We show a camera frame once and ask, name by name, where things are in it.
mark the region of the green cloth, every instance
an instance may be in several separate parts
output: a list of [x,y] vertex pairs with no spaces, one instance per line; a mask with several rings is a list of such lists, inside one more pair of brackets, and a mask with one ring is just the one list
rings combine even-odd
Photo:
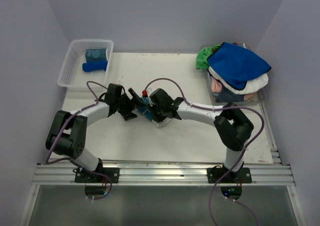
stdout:
[[213,45],[211,47],[204,47],[196,56],[195,67],[197,70],[207,70],[210,65],[208,64],[208,58],[220,47],[220,44]]

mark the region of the dark blue cloth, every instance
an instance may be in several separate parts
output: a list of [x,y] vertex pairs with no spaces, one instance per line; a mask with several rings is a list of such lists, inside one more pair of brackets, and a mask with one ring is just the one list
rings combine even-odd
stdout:
[[82,64],[82,70],[86,73],[96,71],[96,70],[107,70],[108,61],[99,61],[99,62],[85,62]]
[[89,62],[106,61],[106,48],[89,48],[85,51],[85,60]]
[[247,81],[254,80],[271,66],[254,52],[228,42],[208,58],[209,65],[236,90],[243,90]]
[[217,103],[229,103],[229,102],[243,102],[244,96],[235,94],[222,85],[222,90],[215,100]]

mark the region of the white plastic bin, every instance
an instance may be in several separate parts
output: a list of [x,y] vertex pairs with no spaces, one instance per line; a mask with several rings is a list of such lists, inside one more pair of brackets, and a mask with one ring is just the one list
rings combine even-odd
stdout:
[[[82,64],[86,62],[87,49],[105,49],[107,48],[107,66],[106,71],[97,70],[92,72],[84,72]],[[102,85],[106,85],[108,72],[112,60],[112,52],[114,49],[114,42],[104,39],[77,39],[70,43],[68,51],[65,55],[62,68],[57,80],[61,87],[67,87],[74,91],[88,90],[86,82],[95,81]],[[91,85],[95,90],[102,90],[98,85]]]

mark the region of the garment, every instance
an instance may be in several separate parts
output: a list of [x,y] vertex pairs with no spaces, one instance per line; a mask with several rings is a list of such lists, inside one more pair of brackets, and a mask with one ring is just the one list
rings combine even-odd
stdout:
[[254,52],[224,42],[208,59],[213,70],[235,90],[245,89],[247,82],[268,72],[270,65]]
[[243,102],[249,100],[250,98],[256,95],[256,93],[249,93],[245,95],[235,94],[228,90],[225,86],[222,85],[222,83],[219,80],[216,80],[212,76],[210,77],[210,83],[211,91],[217,97],[217,103]]
[[269,81],[268,75],[264,73],[253,80],[247,81],[244,89],[237,90],[237,89],[234,89],[232,86],[230,86],[222,77],[220,77],[220,75],[217,74],[212,67],[209,67],[208,71],[214,78],[219,80],[228,90],[230,90],[231,92],[237,95],[246,95],[246,94],[255,93],[258,90],[262,89],[264,86],[266,86]]
[[89,48],[85,51],[85,60],[87,63],[108,61],[107,48]]
[[216,44],[214,46],[211,47],[205,47],[203,49],[201,49],[198,53],[198,55],[196,56],[196,60],[195,60],[195,67],[197,70],[199,69],[205,69],[207,70],[209,68],[209,64],[208,64],[208,58],[213,54],[213,52],[215,52],[218,48],[220,47],[220,44]]
[[107,70],[108,61],[85,62],[82,64],[82,70],[86,73],[96,70]]

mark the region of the gray wall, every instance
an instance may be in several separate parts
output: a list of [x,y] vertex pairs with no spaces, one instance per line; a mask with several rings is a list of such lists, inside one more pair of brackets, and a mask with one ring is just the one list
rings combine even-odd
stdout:
[[257,52],[272,66],[266,103],[309,225],[319,225],[320,1],[284,0]]
[[48,0],[69,41],[114,41],[116,52],[196,52],[246,42],[256,48],[282,0]]
[[47,0],[0,0],[0,225],[20,221],[64,92],[68,42]]

